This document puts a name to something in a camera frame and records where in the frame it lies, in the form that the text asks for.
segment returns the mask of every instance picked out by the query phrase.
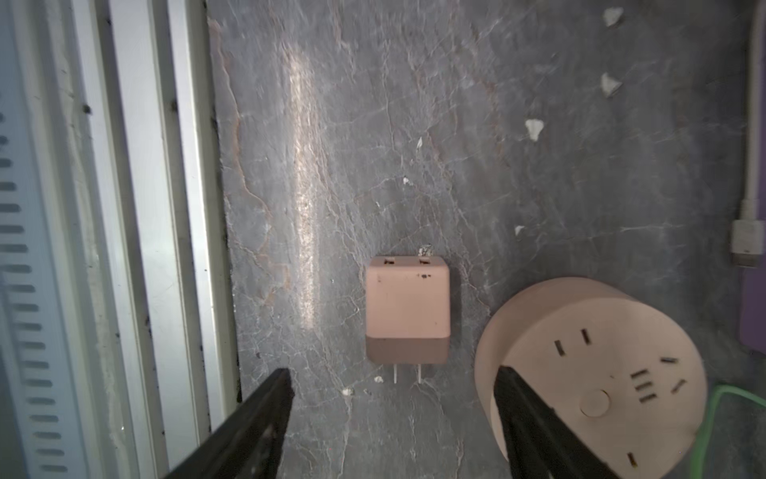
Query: gray marble surface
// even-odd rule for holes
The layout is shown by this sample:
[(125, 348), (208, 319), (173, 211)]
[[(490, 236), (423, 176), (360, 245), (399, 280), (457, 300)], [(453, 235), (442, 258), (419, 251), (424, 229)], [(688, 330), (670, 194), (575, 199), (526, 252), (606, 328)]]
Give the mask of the gray marble surface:
[[(766, 394), (727, 254), (750, 2), (209, 3), (243, 393), (279, 366), (296, 389), (281, 477), (508, 477), (473, 354), (552, 277), (657, 307), (711, 382)], [(424, 244), (451, 268), (450, 361), (395, 385), (365, 357), (364, 267)], [(707, 477), (766, 476), (764, 444), (766, 415), (725, 400)]]

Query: round power strip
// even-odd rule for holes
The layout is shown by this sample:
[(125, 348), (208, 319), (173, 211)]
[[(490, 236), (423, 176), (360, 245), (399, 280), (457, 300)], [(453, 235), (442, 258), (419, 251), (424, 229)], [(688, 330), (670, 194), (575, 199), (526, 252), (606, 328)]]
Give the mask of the round power strip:
[(670, 471), (705, 412), (705, 370), (692, 340), (668, 316), (593, 280), (527, 288), (484, 330), (476, 389), (506, 455), (493, 397), (501, 365), (514, 368), (620, 477)]

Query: white speck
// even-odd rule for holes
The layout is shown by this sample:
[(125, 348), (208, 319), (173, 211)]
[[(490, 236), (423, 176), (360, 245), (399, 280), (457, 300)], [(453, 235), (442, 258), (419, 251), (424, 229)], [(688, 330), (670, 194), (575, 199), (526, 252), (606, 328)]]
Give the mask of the white speck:
[(608, 27), (615, 26), (622, 18), (623, 13), (625, 13), (625, 9), (622, 7), (607, 8), (604, 10), (604, 23)]
[(538, 138), (540, 138), (540, 132), (543, 128), (545, 128), (545, 123), (543, 123), (541, 120), (526, 120), (524, 122), (524, 126), (527, 127), (529, 138), (532, 141), (537, 141)]
[(622, 86), (622, 82), (617, 81), (614, 78), (610, 77), (609, 74), (601, 75), (601, 91), (604, 92), (604, 96), (606, 98), (609, 98), (612, 95), (614, 95), (614, 92), (617, 91), (617, 88), (621, 86)]
[(418, 256), (434, 256), (434, 247), (430, 244), (424, 244), (417, 249)]

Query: green cable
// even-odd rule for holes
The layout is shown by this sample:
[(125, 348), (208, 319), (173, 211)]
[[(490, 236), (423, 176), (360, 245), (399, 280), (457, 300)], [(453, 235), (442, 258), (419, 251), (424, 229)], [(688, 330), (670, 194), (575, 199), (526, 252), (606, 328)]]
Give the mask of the green cable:
[(717, 385), (713, 388), (713, 392), (710, 395), (710, 402), (708, 403), (708, 409), (705, 411), (705, 420), (702, 421), (702, 426), (699, 428), (697, 440), (692, 449), (692, 467), (689, 474), (691, 479), (702, 479), (702, 469), (705, 467), (705, 453), (708, 449), (710, 436), (713, 433), (715, 410), (718, 408), (719, 403), (721, 402), (721, 397), (724, 394), (738, 395), (750, 399), (761, 407), (766, 408), (766, 399), (758, 397), (752, 392), (745, 391), (744, 389), (740, 389), (733, 385)]

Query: outlet slot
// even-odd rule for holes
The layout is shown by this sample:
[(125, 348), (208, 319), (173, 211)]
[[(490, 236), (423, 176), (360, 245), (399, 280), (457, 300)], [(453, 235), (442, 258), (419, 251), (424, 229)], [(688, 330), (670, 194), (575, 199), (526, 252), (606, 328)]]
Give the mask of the outlet slot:
[(641, 369), (640, 371), (636, 371), (633, 374), (631, 374), (630, 378), (631, 379), (635, 379), (635, 378), (641, 377), (641, 376), (643, 376), (645, 374), (649, 374), (649, 370), (648, 369)]
[(644, 384), (639, 384), (638, 386), (636, 386), (636, 390), (640, 391), (642, 389), (646, 389), (646, 388), (650, 387), (651, 385), (652, 385), (651, 381), (646, 381)]
[(686, 384), (686, 380), (685, 379), (681, 379), (680, 381), (678, 381), (676, 383), (675, 386), (673, 386), (673, 389), (670, 389), (670, 394), (676, 394), (678, 392), (678, 390), (681, 389), (681, 386), (683, 386), (685, 384)]
[(651, 393), (649, 395), (645, 395), (643, 398), (639, 398), (638, 402), (643, 404), (644, 402), (651, 401), (652, 399), (657, 399), (657, 395), (654, 393)]

